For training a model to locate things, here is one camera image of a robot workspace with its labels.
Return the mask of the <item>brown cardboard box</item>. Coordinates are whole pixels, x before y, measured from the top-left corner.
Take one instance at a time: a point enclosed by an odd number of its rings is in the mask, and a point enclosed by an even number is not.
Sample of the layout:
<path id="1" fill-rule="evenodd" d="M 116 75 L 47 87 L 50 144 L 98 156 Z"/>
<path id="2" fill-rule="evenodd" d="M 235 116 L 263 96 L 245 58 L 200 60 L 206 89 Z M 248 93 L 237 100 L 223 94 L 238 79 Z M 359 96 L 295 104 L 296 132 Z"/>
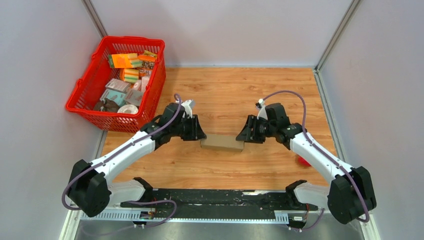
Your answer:
<path id="1" fill-rule="evenodd" d="M 233 135 L 221 135 L 208 133 L 206 138 L 200 141 L 203 149 L 225 152 L 242 152 L 245 147 L 243 141 L 236 140 Z"/>

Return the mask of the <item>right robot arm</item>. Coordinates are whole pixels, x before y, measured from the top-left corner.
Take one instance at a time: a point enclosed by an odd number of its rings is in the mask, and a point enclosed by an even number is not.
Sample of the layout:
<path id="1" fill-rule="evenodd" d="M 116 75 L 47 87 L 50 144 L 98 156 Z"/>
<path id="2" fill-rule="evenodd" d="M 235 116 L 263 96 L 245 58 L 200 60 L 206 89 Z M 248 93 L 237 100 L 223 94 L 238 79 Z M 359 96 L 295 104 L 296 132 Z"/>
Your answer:
<path id="1" fill-rule="evenodd" d="M 290 122 L 280 103 L 262 106 L 258 115 L 249 115 L 235 139 L 262 144 L 266 138 L 275 138 L 303 158 L 329 184 L 324 187 L 303 179 L 291 183 L 285 188 L 285 203 L 289 208 L 296 210 L 303 204 L 324 208 L 341 224 L 348 224 L 376 208 L 370 172 L 363 166 L 352 167 L 323 149 L 300 123 Z"/>

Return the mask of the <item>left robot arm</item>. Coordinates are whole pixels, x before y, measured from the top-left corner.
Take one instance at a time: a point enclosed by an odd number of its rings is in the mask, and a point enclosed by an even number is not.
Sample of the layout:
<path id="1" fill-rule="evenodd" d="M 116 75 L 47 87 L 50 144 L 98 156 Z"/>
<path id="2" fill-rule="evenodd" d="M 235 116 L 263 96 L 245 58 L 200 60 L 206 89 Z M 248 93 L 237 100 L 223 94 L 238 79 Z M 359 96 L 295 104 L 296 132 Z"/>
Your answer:
<path id="1" fill-rule="evenodd" d="M 131 203 L 148 207 L 153 201 L 153 188 L 145 180 L 135 177 L 127 182 L 114 183 L 114 179 L 143 156 L 156 151 L 179 137 L 183 141 L 199 141 L 207 136 L 198 116 L 193 114 L 192 99 L 170 103 L 161 115 L 141 127 L 135 135 L 110 153 L 86 162 L 79 160 L 72 168 L 68 185 L 62 197 L 68 197 L 89 217 L 99 215 L 106 207 Z"/>

